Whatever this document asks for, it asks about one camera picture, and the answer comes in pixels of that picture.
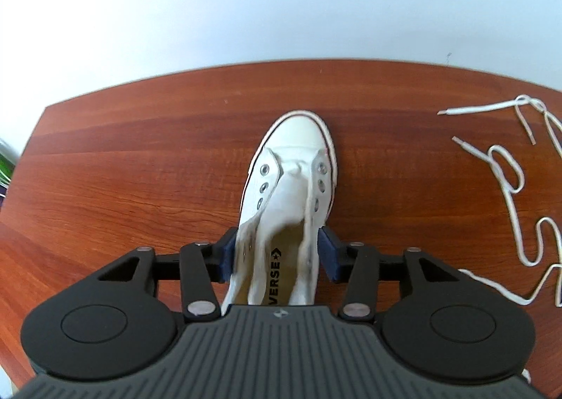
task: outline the green object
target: green object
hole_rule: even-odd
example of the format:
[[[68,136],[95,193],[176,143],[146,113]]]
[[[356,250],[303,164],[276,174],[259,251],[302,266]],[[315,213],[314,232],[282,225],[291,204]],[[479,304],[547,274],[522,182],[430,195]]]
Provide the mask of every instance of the green object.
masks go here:
[[[13,174],[14,165],[2,154],[0,154],[0,184],[8,186]]]

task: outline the circular cap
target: circular cap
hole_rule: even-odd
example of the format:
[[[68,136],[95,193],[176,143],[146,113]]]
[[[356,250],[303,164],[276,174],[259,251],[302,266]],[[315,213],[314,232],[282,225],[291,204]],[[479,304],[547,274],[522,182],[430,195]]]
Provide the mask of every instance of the circular cap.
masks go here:
[[[496,321],[480,308],[452,305],[431,315],[431,327],[444,339],[474,343],[490,337],[496,330]]]
[[[72,340],[82,343],[107,342],[121,334],[127,316],[110,305],[87,305],[70,311],[61,328]]]
[[[38,371],[98,381],[144,368],[175,335],[164,303],[123,283],[85,279],[27,315],[21,345]]]
[[[422,375],[482,384],[521,373],[535,344],[527,313],[468,280],[426,283],[383,316],[389,348]]]

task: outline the black gripper base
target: black gripper base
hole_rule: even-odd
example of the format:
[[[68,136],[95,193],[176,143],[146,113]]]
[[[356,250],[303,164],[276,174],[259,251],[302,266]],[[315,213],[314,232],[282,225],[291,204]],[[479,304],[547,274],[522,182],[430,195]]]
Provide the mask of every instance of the black gripper base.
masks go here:
[[[127,377],[79,383],[38,375],[18,399],[540,398],[519,376],[480,386],[439,383],[401,365],[372,326],[324,306],[232,306],[192,323],[173,349]]]

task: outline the metal pivot screw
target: metal pivot screw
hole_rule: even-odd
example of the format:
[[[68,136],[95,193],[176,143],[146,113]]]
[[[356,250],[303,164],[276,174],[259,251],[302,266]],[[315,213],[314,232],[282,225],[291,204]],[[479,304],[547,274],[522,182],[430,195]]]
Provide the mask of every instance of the metal pivot screw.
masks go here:
[[[215,309],[216,306],[210,301],[193,301],[187,306],[187,311],[195,316],[209,315]]]
[[[371,313],[371,308],[361,302],[352,302],[344,306],[344,314],[352,318],[364,318]]]

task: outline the converse shoe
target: converse shoe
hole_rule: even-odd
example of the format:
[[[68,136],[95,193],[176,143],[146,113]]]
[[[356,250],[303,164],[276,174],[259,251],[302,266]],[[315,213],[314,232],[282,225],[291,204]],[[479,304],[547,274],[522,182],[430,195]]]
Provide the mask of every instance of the converse shoe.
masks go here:
[[[332,208],[335,149],[318,115],[279,118],[252,159],[234,267],[222,305],[308,305],[318,279],[318,229]]]

